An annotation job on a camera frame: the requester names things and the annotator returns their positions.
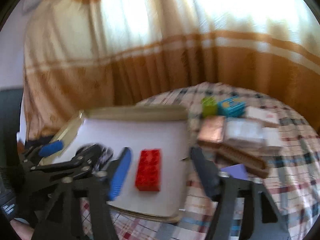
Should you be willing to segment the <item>purple foam block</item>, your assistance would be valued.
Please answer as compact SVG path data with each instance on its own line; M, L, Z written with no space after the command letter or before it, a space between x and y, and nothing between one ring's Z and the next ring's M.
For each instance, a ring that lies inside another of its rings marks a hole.
M227 172L235 179L248 180L248 174L244 164L236 164L232 166L223 167L220 169L223 172Z

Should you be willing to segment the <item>red building brick plate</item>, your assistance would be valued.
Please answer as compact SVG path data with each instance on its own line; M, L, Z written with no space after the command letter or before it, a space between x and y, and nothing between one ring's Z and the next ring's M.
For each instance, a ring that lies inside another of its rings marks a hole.
M159 192L161 189L161 150L145 149L140 152L135 186L139 191Z

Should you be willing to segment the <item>brown plastic comb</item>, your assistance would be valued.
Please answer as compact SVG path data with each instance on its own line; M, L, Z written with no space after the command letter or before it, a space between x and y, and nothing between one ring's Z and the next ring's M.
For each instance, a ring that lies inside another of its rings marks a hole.
M221 144L216 153L231 163L243 164L249 173L257 177L265 179L269 174L269 166L263 159L243 150Z

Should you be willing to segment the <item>copper embossed metal tin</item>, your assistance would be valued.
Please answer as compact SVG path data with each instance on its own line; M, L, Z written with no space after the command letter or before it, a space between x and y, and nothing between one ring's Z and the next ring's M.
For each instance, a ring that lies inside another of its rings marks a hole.
M224 130L224 116L209 116L202 122L197 136L197 143L200 146L218 148L223 142Z

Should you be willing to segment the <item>clear plastic box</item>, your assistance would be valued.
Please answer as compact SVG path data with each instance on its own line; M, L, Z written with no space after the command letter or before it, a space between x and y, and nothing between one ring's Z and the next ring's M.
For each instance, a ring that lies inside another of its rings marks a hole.
M260 122L245 118L227 118L223 142L231 146L260 148L264 144Z

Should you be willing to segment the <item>green toy brick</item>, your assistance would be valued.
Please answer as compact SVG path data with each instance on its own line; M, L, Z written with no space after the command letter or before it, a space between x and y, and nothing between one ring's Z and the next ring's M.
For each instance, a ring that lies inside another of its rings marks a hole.
M201 105L203 118L217 115L217 102L213 96L204 97L201 100Z

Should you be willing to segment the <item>blue toy brick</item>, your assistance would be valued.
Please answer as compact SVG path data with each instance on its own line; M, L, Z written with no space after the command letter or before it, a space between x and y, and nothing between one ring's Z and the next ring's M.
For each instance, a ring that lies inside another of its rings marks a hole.
M218 115L227 118L239 118L244 115L246 103L238 96L233 96L217 103Z

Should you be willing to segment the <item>white card box red logo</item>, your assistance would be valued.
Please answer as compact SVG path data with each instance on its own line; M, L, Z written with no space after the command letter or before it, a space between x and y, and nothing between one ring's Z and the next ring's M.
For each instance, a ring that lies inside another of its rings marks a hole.
M272 111L260 109L257 107L246 107L245 117L261 122L264 127L277 128L280 125L277 113L273 113Z

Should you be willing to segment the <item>white paper tray liner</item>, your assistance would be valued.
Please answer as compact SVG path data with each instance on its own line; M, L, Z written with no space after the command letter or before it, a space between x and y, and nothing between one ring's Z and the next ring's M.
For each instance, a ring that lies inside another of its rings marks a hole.
M85 119L65 149L41 160L42 165L71 160L83 145L100 143L112 148L117 159L123 148L132 160L120 196L110 204L124 211L157 217L175 217L184 207L189 151L188 123L182 121L116 121ZM139 191L135 186L142 150L161 152L161 185L158 192Z

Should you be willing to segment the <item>gold metal tin tray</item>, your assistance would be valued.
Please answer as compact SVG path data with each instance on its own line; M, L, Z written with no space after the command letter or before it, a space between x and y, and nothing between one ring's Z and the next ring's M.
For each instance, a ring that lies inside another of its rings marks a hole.
M133 106L133 107L107 107L94 109L90 111L80 111L69 122L61 128L53 137L54 141L61 140L63 142L63 150L65 143L71 142L75 138L76 132L85 119L102 119L102 120L116 120L116 121L188 121L188 111L185 107L179 105L159 105L159 106ZM124 211L117 207L112 209L117 210L128 215L138 217L141 219L154 220L165 223L176 223L183 215L182 209L175 217L157 217L144 215L141 213L134 213L132 211Z

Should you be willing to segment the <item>small white box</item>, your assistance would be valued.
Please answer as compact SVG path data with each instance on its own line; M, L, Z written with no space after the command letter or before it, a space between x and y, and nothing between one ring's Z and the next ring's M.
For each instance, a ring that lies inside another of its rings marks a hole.
M268 152L279 152L283 147L283 142L279 133L279 129L272 127L264 127L262 131L264 136L263 149Z

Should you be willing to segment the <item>plaid tablecloth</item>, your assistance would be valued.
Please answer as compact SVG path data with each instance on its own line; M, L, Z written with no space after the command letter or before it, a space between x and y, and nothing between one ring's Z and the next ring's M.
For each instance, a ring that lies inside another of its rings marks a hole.
M223 100L238 96L247 105L267 109L278 115L280 150L252 150L270 167L264 185L282 214L292 239L304 239L317 230L319 217L319 136L303 116L268 95L222 83L201 83L171 90L141 101L142 105L184 105L189 124L197 135L202 119L201 101L213 96ZM187 182L185 211L177 224L152 222L113 212L112 219L119 239L204 239L216 204L202 190L197 174Z

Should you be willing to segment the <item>orange cream patterned curtain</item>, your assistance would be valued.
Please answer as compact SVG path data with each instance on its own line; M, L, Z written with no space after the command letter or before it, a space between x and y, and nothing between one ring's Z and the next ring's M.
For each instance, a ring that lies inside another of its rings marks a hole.
M319 130L319 22L303 0L42 0L23 77L27 140L202 82L267 94Z

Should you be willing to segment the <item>wall air conditioner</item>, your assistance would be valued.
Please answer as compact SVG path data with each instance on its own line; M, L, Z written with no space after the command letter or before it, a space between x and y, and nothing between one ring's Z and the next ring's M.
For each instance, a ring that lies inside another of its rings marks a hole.
M27 14L30 11L34 10L40 2L41 0L24 0L22 7L23 14Z

